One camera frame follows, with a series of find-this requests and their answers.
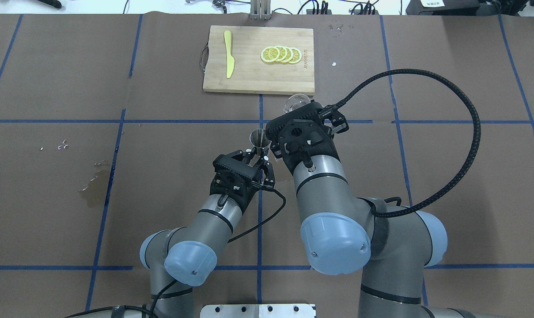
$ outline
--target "wooden cutting board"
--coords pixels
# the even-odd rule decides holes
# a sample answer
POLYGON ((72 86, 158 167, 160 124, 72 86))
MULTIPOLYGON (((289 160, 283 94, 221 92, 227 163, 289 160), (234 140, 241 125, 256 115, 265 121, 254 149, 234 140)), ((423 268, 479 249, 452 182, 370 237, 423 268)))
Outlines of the wooden cutting board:
POLYGON ((211 26, 210 50, 204 74, 205 92, 314 95, 314 31, 312 29, 256 26, 211 26), (226 78, 224 31, 232 32, 235 67, 226 78), (296 64, 265 63, 261 51, 267 46, 293 46, 303 53, 296 64))

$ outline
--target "sliced lemon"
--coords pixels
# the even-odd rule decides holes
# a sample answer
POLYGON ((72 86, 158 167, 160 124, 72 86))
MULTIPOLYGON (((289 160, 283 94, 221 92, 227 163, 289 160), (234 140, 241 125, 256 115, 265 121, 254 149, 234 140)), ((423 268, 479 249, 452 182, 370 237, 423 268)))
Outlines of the sliced lemon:
POLYGON ((296 64, 302 60, 302 51, 297 48, 290 48, 292 51, 292 58, 288 61, 289 64, 296 64))
POLYGON ((284 60, 285 58, 287 58, 287 55, 288 55, 288 51, 285 49, 286 46, 282 46, 282 45, 277 45, 275 46, 275 48, 279 49, 279 57, 276 59, 277 62, 280 62, 282 60, 284 60))
POLYGON ((281 63, 288 63, 290 60, 292 60, 292 57, 294 56, 294 53, 292 52, 291 48, 285 46, 284 49, 286 51, 288 51, 288 55, 287 55, 287 58, 285 58, 284 60, 280 61, 281 63))
POLYGON ((275 46, 267 46, 261 51, 261 60, 265 63, 275 62, 279 58, 280 50, 275 46))

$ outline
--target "knife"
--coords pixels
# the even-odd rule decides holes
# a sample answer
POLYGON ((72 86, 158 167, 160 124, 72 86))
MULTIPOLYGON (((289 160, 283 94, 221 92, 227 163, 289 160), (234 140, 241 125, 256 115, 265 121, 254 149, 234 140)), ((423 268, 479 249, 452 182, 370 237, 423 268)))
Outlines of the knife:
POLYGON ((233 67, 235 67, 235 59, 231 55, 232 49, 232 34, 231 31, 224 31, 224 40, 226 41, 226 56, 227 56, 227 67, 226 67, 226 78, 230 78, 233 74, 233 67))

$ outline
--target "white plate with holes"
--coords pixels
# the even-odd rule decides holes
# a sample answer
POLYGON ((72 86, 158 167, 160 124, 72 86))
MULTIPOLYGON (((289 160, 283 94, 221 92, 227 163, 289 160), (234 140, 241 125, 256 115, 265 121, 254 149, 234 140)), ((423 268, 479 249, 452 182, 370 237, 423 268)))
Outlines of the white plate with holes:
POLYGON ((314 304, 207 305, 200 318, 316 318, 314 304))

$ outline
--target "blue tape grid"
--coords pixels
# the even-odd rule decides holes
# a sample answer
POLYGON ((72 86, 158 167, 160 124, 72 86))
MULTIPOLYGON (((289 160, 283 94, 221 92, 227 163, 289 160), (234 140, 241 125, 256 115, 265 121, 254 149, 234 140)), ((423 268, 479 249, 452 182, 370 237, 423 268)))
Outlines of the blue tape grid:
MULTIPOLYGON (((134 62, 136 58, 137 53, 137 47, 139 42, 139 36, 141 32, 141 25, 142 25, 142 18, 143 15, 139 16, 138 20, 138 26, 137 26, 137 32, 136 32, 136 38, 134 42, 133 47, 133 53, 132 53, 132 61, 131 66, 129 69, 129 76, 133 75, 133 69, 134 69, 134 62)), ((10 44, 7 48, 6 55, 4 56, 4 60, 2 62, 2 66, 0 67, 0 79, 2 78, 2 74, 4 72, 4 68, 6 66, 6 63, 8 61, 8 58, 10 56, 11 49, 14 45, 16 36, 18 34, 19 27, 21 25, 21 21, 23 19, 23 15, 20 15, 18 18, 18 22, 15 26, 14 33, 12 35, 12 38, 10 40, 10 44)), ((387 70, 390 70, 390 57, 388 54, 388 47, 386 44, 386 33, 384 28, 384 21, 383 17, 380 16, 380 24, 381 24, 381 31, 382 31, 382 37, 383 37, 383 46, 384 46, 384 55, 386 59, 386 68, 387 70)), ((515 63, 513 60, 513 56, 511 54, 511 50, 509 48, 509 44, 507 41, 503 19, 499 15, 499 24, 501 29, 501 34, 503 37, 503 41, 505 44, 505 48, 507 49, 507 54, 509 58, 509 62, 511 64, 511 68, 513 70, 513 73, 515 75, 515 79, 517 82, 517 85, 519 87, 519 91, 521 93, 524 106, 526 108, 526 112, 528 114, 529 120, 527 121, 481 121, 481 123, 485 125, 499 125, 499 124, 514 124, 514 125, 531 125, 534 133, 534 119, 525 95, 525 92, 523 90, 523 86, 519 77, 519 74, 516 70, 515 63)), ((410 204, 412 205, 412 194, 410 191, 410 181, 408 177, 408 167, 406 165, 406 158, 404 155, 404 143, 402 142, 402 132, 401 132, 401 124, 471 124, 472 121, 448 121, 448 120, 436 120, 436 121, 406 121, 401 120, 398 114, 398 106, 396 103, 396 97, 394 95, 393 90, 393 80, 392 77, 389 76, 389 85, 390 85, 390 96, 392 99, 392 103, 394 104, 394 123, 397 128, 397 135, 398 135, 398 142, 400 146, 400 154, 402 159, 402 168, 404 171, 404 178, 406 183, 406 189, 408 191, 408 196, 410 199, 410 204)), ((98 241, 97 241, 97 247, 95 252, 95 260, 93 262, 92 266, 81 266, 81 265, 0 265, 0 270, 85 270, 85 271, 91 271, 91 283, 89 286, 88 291, 88 297, 87 297, 87 305, 86 310, 89 310, 89 307, 91 305, 91 299, 94 291, 95 286, 95 278, 97 271, 105 271, 105 270, 118 270, 118 271, 127 271, 132 270, 133 266, 99 266, 99 256, 101 251, 101 244, 102 244, 102 238, 103 233, 105 229, 105 223, 106 223, 106 216, 107 216, 107 210, 110 203, 110 193, 111 188, 113 185, 113 179, 114 179, 114 173, 115 173, 115 167, 116 167, 116 161, 117 161, 117 153, 119 151, 119 145, 121 140, 121 131, 123 129, 124 123, 258 123, 260 128, 263 128, 265 124, 265 120, 263 119, 263 95, 259 95, 259 120, 232 120, 232 119, 125 119, 125 109, 121 113, 120 119, 0 119, 0 123, 119 123, 119 129, 117 133, 117 139, 116 139, 116 145, 115 145, 115 151, 114 151, 114 159, 112 161, 112 168, 110 172, 110 179, 108 181, 108 187, 106 191, 106 201, 104 205, 104 210, 102 213, 102 220, 100 224, 100 230, 98 234, 98 241)), ((371 120, 349 120, 349 123, 351 124, 365 124, 365 123, 373 123, 371 120)), ((263 193, 262 191, 259 191, 258 195, 258 220, 259 222, 262 220, 262 208, 263 208, 263 193)), ((258 229, 258 244, 257 244, 257 265, 220 265, 216 267, 216 270, 256 270, 257 271, 257 302, 262 302, 262 296, 261 296, 261 272, 263 270, 312 270, 311 266, 309 265, 263 265, 262 264, 262 231, 261 228, 258 229)), ((434 270, 434 269, 515 269, 515 268, 521 268, 521 269, 534 269, 534 263, 526 263, 526 264, 439 264, 435 266, 430 266, 426 269, 434 270)), ((428 293, 426 291, 426 284, 425 281, 422 283, 422 296, 424 305, 428 305, 428 293)))

